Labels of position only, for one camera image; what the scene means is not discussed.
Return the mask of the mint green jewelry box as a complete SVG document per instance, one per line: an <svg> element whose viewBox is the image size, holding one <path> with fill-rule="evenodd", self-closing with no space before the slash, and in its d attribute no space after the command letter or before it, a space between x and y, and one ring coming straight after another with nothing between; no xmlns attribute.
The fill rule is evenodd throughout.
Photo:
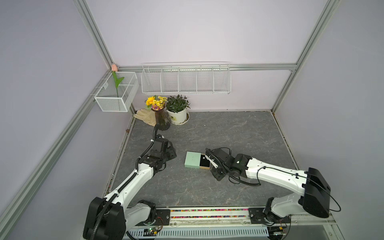
<svg viewBox="0 0 384 240"><path fill-rule="evenodd" d="M185 159L185 167L191 169L205 169L209 170L211 162L206 158L203 153L187 152Z"/></svg>

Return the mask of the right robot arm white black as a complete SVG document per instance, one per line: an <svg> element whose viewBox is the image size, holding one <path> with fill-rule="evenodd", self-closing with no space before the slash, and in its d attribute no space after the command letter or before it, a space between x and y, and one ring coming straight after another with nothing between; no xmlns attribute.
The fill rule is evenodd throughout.
<svg viewBox="0 0 384 240"><path fill-rule="evenodd" d="M217 181L227 176L233 184L259 187L267 182L292 192L285 197L271 197L263 210L250 212L251 219L257 223L271 226L291 215L301 214L326 219L332 212L331 187L317 169L286 169L244 154L233 157L224 148L206 149L205 157Z"/></svg>

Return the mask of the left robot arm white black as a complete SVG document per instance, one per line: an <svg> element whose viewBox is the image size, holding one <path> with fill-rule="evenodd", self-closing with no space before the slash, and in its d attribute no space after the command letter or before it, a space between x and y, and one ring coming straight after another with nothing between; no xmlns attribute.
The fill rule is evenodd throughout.
<svg viewBox="0 0 384 240"><path fill-rule="evenodd" d="M172 142L158 134L159 127L155 125L151 144L137 158L131 174L111 193L91 201L83 239L121 240L137 224L155 222L156 204L141 200L132 208L128 205L145 183L177 156Z"/></svg>

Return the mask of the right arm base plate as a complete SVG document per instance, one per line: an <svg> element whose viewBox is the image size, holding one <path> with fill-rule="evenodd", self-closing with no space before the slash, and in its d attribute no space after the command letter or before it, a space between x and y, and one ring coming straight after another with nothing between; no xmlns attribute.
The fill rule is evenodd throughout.
<svg viewBox="0 0 384 240"><path fill-rule="evenodd" d="M279 217L272 212L265 213L264 208L249 208L251 224L262 224L272 226L274 224L291 223L290 216Z"/></svg>

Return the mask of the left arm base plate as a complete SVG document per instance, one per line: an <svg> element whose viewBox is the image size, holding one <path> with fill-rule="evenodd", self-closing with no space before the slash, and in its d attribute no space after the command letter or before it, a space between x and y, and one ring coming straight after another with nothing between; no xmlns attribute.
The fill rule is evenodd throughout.
<svg viewBox="0 0 384 240"><path fill-rule="evenodd" d="M169 209L157 209L156 215L153 220L147 222L141 222L137 226L168 226L171 220L171 210Z"/></svg>

